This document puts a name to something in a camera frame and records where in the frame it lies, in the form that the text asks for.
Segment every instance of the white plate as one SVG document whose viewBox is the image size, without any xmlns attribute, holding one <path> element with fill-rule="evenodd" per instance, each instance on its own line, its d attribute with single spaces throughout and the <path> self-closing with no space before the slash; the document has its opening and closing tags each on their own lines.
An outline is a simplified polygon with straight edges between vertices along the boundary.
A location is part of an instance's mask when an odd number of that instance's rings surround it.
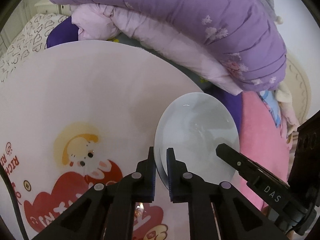
<svg viewBox="0 0 320 240">
<path fill-rule="evenodd" d="M 14 183 L 29 238 L 92 184 L 134 172 L 164 110 L 194 91 L 200 89 L 164 60 L 108 41 L 61 44 L 17 67 L 0 83 L 0 164 Z M 0 199 L 4 222 L 21 240 L 1 180 Z M 189 239 L 188 204 L 172 204 L 160 179 L 133 236 L 145 239 L 150 230 Z"/>
<path fill-rule="evenodd" d="M 188 93 L 164 111 L 156 129 L 155 160 L 162 182 L 168 188 L 166 150 L 173 147 L 176 159 L 205 181 L 231 181 L 235 169 L 217 157 L 215 149 L 226 143 L 240 151 L 236 124 L 225 106 L 204 93 Z"/>
</svg>

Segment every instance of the pink towel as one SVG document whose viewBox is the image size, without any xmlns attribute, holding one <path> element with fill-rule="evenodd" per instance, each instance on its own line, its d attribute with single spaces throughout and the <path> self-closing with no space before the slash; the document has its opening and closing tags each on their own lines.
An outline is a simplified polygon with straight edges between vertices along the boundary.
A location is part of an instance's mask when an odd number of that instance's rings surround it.
<svg viewBox="0 0 320 240">
<path fill-rule="evenodd" d="M 256 92 L 243 92 L 242 100 L 240 152 L 281 180 L 287 181 L 290 147 L 286 136 L 281 137 L 280 128 L 276 128 L 271 114 Z M 261 210 L 267 204 L 249 189 L 246 183 L 244 179 L 236 176 L 237 189 Z"/>
</svg>

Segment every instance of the purple comforter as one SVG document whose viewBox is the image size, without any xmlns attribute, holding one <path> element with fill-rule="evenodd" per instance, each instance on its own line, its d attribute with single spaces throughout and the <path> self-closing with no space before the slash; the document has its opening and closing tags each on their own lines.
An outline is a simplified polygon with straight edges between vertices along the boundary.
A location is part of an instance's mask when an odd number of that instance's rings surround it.
<svg viewBox="0 0 320 240">
<path fill-rule="evenodd" d="M 50 1 L 127 7 L 169 22 L 204 44 L 243 90 L 274 89 L 285 76 L 284 42 L 259 0 Z"/>
</svg>

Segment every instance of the wall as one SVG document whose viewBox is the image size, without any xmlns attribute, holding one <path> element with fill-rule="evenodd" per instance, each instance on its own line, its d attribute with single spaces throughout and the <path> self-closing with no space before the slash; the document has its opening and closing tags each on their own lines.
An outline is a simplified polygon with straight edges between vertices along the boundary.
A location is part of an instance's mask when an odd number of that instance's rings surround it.
<svg viewBox="0 0 320 240">
<path fill-rule="evenodd" d="M 311 86 L 307 118 L 320 110 L 320 28 L 301 0 L 275 0 L 276 14 L 284 20 L 278 30 L 288 51 L 304 68 Z"/>
</svg>

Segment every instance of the black cable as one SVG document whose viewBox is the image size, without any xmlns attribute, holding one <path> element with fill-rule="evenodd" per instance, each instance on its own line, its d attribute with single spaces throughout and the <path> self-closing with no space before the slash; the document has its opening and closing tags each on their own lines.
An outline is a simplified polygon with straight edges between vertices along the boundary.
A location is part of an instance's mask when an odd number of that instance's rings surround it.
<svg viewBox="0 0 320 240">
<path fill-rule="evenodd" d="M 11 181 L 10 181 L 7 173 L 5 172 L 4 168 L 2 167 L 2 165 L 0 165 L 0 174 L 1 174 L 1 177 L 6 185 L 7 189 L 8 189 L 8 192 L 9 192 L 9 195 L 11 198 L 11 202 L 13 205 L 14 213 L 16 215 L 17 222 L 18 222 L 22 237 L 24 240 L 29 240 L 29 237 L 27 235 L 26 229 L 25 229 L 23 221 L 22 221 L 22 217 L 21 217 L 21 213 L 20 213 L 18 200 L 16 198 L 16 194 L 14 192 L 12 185 L 11 185 Z"/>
<path fill-rule="evenodd" d="M 1 240 L 15 240 L 1 216 L 0 216 L 0 236 L 1 236 Z"/>
</svg>

